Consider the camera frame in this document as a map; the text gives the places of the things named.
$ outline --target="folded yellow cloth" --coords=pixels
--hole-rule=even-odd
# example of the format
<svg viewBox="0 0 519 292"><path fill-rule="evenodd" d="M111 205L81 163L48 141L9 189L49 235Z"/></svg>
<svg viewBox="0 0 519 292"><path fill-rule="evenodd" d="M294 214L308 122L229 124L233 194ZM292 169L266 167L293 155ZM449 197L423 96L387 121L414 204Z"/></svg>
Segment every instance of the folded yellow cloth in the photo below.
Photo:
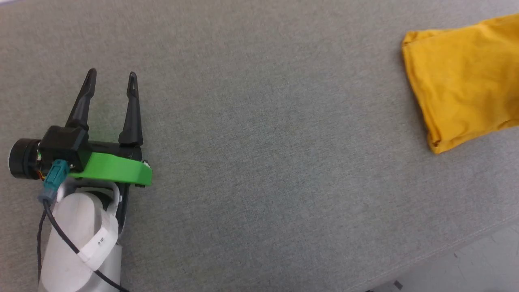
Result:
<svg viewBox="0 0 519 292"><path fill-rule="evenodd" d="M519 125L519 14L410 31L402 50L434 153Z"/></svg>

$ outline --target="green plastic part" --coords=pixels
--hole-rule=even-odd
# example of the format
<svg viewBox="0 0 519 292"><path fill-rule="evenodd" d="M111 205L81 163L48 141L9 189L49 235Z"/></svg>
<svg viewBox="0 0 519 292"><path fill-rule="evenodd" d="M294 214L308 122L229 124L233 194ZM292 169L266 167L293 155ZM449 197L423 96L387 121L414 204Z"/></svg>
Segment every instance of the green plastic part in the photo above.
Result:
<svg viewBox="0 0 519 292"><path fill-rule="evenodd" d="M83 172L71 172L69 176L130 184L152 184L152 169L144 163L99 152L92 153Z"/></svg>

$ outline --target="black cable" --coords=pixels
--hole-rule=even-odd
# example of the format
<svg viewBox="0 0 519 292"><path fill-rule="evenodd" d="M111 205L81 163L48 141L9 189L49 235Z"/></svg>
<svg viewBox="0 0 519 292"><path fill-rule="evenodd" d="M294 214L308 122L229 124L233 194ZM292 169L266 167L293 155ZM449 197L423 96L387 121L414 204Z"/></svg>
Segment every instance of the black cable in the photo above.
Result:
<svg viewBox="0 0 519 292"><path fill-rule="evenodd" d="M56 222L56 219L54 219L54 216L52 215L52 211L50 210L50 203L48 200L43 200L43 207L45 208L45 213L47 214L47 217L49 218L50 223L56 230L56 232L60 235L61 239L65 241L65 243L76 253L79 253L79 249L70 241L70 239L65 235L63 230L59 227L58 223ZM105 276L101 271L95 270L94 273L99 276L103 281L107 282L110 286L116 288L119 291L122 292L130 292L127 289L124 289L119 284L115 283L114 281L110 280L107 276Z"/></svg>
<svg viewBox="0 0 519 292"><path fill-rule="evenodd" d="M38 282L40 276L42 275L42 229L43 221L45 221L46 215L47 212L43 211L42 218L39 220L38 236L36 237L36 254L38 255Z"/></svg>

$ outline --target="teal connector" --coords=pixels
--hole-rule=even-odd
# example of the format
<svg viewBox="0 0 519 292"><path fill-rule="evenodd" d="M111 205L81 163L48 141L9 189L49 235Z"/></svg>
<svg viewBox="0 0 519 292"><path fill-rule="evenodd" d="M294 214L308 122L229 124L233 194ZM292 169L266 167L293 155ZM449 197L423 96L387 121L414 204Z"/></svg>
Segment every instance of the teal connector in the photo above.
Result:
<svg viewBox="0 0 519 292"><path fill-rule="evenodd" d="M61 183L65 181L66 177L69 175L69 172L70 167L67 161L63 159L55 160L49 170L49 173L43 181L44 189L38 195L38 201L43 203L43 200L47 200L52 204L56 199L56 195L58 194L58 188L60 187Z"/></svg>

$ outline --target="gray fabric surface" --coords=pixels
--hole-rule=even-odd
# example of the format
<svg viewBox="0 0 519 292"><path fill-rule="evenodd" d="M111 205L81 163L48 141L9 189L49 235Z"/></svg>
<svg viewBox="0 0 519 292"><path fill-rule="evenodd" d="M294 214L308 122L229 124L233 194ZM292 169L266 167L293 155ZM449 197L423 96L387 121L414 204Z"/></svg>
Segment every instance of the gray fabric surface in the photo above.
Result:
<svg viewBox="0 0 519 292"><path fill-rule="evenodd" d="M132 291L358 291L518 217L519 129L439 156L400 42L500 1L68 1L0 6L0 157L64 124L91 67L94 140L139 77L151 187L132 189ZM0 167L0 290L33 291L37 181ZM46 238L49 227L46 226Z"/></svg>

